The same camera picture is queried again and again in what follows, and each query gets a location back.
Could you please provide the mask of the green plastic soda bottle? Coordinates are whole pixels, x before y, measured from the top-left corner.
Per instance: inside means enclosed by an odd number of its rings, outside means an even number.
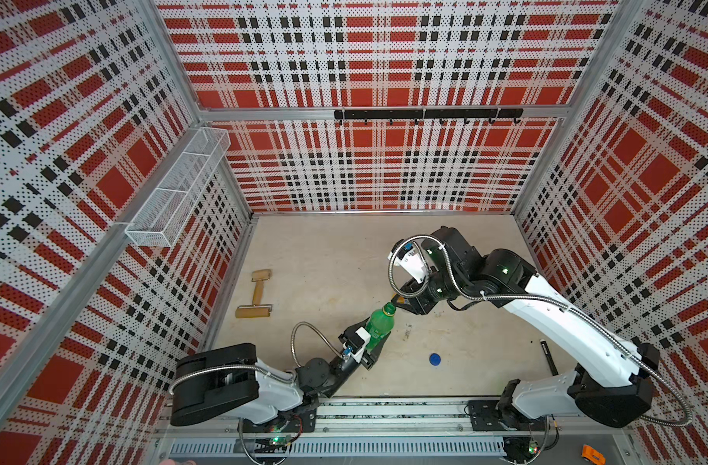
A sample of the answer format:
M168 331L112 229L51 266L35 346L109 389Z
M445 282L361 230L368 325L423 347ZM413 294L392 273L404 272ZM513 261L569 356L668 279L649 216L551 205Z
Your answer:
M369 317L365 330L371 339L366 346L366 351L372 353L377 346L390 334L395 325L397 308L392 302L387 302L380 309L375 310Z

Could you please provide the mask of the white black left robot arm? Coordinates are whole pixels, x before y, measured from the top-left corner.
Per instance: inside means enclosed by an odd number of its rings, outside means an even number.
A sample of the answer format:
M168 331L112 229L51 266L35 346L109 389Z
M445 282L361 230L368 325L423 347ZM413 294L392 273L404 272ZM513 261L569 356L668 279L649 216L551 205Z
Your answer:
M258 427L295 417L308 425L321 399L333 397L358 368L377 363L389 337L369 351L365 328L361 321L340 334L342 353L334 360L313 358L287 371L263 362L253 343L186 356L169 386L170 424L192 426L228 414Z

